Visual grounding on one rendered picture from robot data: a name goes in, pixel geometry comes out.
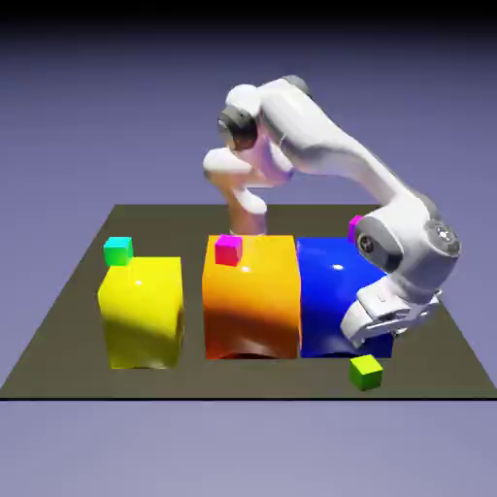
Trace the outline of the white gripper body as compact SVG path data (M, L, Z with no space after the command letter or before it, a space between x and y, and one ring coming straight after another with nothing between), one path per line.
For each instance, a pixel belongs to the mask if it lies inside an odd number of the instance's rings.
M440 296L441 291L437 291L428 303L416 304L378 285L368 285L357 292L342 319L341 330L355 348L381 335L400 335L426 321L439 306Z

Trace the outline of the small lime green cube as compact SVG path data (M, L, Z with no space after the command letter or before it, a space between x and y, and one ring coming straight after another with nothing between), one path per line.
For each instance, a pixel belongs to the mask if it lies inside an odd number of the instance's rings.
M361 391L381 385L383 367L372 354L353 357L349 360L349 379Z

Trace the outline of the small red cube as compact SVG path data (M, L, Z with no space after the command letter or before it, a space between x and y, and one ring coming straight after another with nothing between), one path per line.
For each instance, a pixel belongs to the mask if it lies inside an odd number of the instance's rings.
M215 241L215 263L236 267L243 255L243 238L234 235L220 235Z

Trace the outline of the large blue box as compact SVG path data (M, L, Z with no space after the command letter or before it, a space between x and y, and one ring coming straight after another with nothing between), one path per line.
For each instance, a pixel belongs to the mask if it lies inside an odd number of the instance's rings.
M341 322L357 291L384 276L346 238L296 240L301 277L303 358L392 355L393 338L381 335L355 348L341 331Z

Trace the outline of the large orange box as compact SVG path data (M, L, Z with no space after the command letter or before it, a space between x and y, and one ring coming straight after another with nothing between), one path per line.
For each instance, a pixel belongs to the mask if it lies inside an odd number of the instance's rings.
M302 331L294 238L245 236L235 266L215 262L218 239L218 235L208 238L202 275L206 357L296 358Z

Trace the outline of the large yellow box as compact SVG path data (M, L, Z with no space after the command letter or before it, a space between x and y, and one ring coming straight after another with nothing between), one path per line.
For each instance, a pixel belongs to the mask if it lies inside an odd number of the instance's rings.
M113 369L170 369L182 350L182 263L134 257L111 267L97 300Z

